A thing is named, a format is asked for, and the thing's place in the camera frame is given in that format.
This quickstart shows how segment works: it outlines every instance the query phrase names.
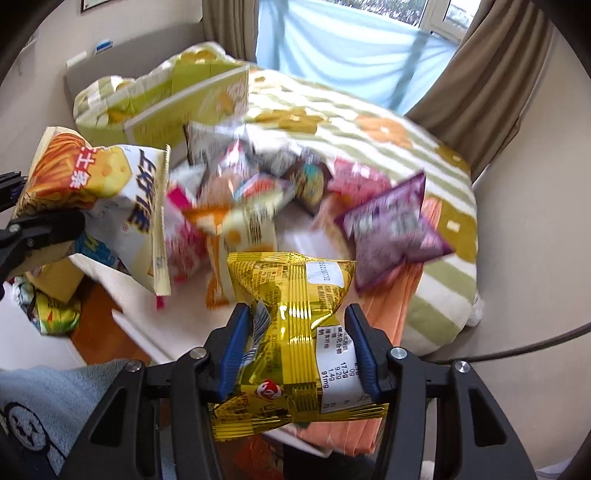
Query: brown curtain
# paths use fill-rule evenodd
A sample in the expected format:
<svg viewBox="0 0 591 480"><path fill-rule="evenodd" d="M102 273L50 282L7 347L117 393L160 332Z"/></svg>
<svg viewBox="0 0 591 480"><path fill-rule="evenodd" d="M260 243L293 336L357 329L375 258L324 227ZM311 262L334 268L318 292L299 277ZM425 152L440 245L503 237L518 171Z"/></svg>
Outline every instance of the brown curtain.
<svg viewBox="0 0 591 480"><path fill-rule="evenodd" d="M449 65L407 117L462 155L477 178L519 130L552 33L530 0L482 0Z"/></svg>
<svg viewBox="0 0 591 480"><path fill-rule="evenodd" d="M203 0L203 27L228 55L255 61L258 0Z"/></svg>

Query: red logo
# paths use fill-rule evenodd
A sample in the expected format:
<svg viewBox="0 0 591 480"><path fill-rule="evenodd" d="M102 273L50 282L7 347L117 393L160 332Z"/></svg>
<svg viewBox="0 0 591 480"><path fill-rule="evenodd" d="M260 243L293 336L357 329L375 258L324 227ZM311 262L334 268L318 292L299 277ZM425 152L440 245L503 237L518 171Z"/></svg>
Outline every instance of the red logo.
<svg viewBox="0 0 591 480"><path fill-rule="evenodd" d="M281 387L273 380L267 378L256 388L255 394L257 397L266 398L267 400L275 400L283 394L283 390L281 390Z"/></svg>

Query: metal screw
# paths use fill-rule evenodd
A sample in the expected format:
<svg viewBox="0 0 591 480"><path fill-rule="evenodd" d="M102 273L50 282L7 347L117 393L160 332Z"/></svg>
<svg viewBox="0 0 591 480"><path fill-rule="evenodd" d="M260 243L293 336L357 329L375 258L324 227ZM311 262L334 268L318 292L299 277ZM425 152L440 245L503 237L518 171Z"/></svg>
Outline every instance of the metal screw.
<svg viewBox="0 0 591 480"><path fill-rule="evenodd" d="M456 362L456 370L461 374L468 373L470 371L470 364L464 360L460 360L459 362Z"/></svg>
<svg viewBox="0 0 591 480"><path fill-rule="evenodd" d="M139 360L130 360L125 364L125 369L128 372L134 373L142 368L142 362Z"/></svg>
<svg viewBox="0 0 591 480"><path fill-rule="evenodd" d="M201 360L202 358L205 358L206 355L207 350L205 350L205 348L202 346L197 346L189 352L189 356L195 360Z"/></svg>
<svg viewBox="0 0 591 480"><path fill-rule="evenodd" d="M407 357L408 352L404 348L395 346L390 350L390 355L392 355L397 360L402 360L403 358Z"/></svg>

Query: picture frame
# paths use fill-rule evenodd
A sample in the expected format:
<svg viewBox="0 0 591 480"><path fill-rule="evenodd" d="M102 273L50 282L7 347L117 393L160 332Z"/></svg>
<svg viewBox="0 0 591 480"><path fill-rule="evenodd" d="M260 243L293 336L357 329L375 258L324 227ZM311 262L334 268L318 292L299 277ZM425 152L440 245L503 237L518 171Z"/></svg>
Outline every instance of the picture frame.
<svg viewBox="0 0 591 480"><path fill-rule="evenodd" d="M104 5L105 3L112 2L114 0L80 0L80 13L88 12L88 10Z"/></svg>

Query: blue towel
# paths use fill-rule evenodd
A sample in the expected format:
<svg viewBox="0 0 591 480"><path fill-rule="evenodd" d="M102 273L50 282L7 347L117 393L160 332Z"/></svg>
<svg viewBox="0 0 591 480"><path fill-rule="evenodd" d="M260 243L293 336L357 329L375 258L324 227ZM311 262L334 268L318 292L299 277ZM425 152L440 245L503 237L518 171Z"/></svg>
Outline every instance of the blue towel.
<svg viewBox="0 0 591 480"><path fill-rule="evenodd" d="M0 428L39 478L59 475L82 427L125 363L0 371ZM163 477L175 478L170 431L161 432L161 443Z"/></svg>

